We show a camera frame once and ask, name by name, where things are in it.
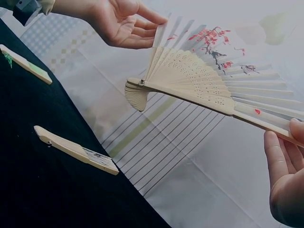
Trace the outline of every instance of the open folding fan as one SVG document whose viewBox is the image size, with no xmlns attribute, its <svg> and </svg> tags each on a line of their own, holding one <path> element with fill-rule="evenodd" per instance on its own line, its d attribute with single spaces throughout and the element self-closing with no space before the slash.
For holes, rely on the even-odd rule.
<svg viewBox="0 0 304 228">
<path fill-rule="evenodd" d="M 157 28 L 143 79 L 129 78 L 125 97 L 142 112 L 149 92 L 167 94 L 233 116 L 303 146 L 289 132 L 303 103 L 272 68 L 250 57 L 237 34 L 182 16 Z"/>
</svg>

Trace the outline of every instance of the black tablecloth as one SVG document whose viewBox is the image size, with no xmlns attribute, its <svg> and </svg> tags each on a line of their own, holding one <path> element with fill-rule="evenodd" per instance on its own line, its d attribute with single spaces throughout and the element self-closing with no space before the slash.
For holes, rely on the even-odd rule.
<svg viewBox="0 0 304 228">
<path fill-rule="evenodd" d="M 0 44 L 53 80 L 10 68 L 0 55 L 0 227 L 169 227 L 121 172 L 113 176 L 40 141 L 34 125 L 106 154 L 54 75 L 1 20 Z"/>
</svg>

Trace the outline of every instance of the right hand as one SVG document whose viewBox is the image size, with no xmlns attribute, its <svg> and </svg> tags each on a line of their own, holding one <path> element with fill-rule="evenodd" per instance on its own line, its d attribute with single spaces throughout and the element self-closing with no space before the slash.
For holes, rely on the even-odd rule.
<svg viewBox="0 0 304 228">
<path fill-rule="evenodd" d="M 291 120 L 290 131 L 304 143 L 304 123 Z M 270 178 L 273 217 L 288 226 L 304 228 L 304 149 L 265 132 L 264 147 Z"/>
</svg>

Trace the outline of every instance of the folding fan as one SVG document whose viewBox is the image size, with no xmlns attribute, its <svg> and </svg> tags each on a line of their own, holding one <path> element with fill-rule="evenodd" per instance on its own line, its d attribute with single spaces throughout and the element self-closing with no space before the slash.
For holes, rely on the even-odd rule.
<svg viewBox="0 0 304 228">
<path fill-rule="evenodd" d="M 156 30 L 147 74 L 125 85 L 127 101 L 140 112 L 150 92 L 233 116 L 303 146 L 289 132 L 292 118 L 304 119 L 303 103 L 230 29 L 170 15 Z"/>
</svg>

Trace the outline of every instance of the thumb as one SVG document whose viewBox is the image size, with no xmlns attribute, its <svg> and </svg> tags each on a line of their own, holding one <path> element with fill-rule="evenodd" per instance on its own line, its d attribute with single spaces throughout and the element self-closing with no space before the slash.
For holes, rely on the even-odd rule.
<svg viewBox="0 0 304 228">
<path fill-rule="evenodd" d="M 290 121 L 290 132 L 293 137 L 300 143 L 304 143 L 304 123 L 297 119 Z"/>
</svg>

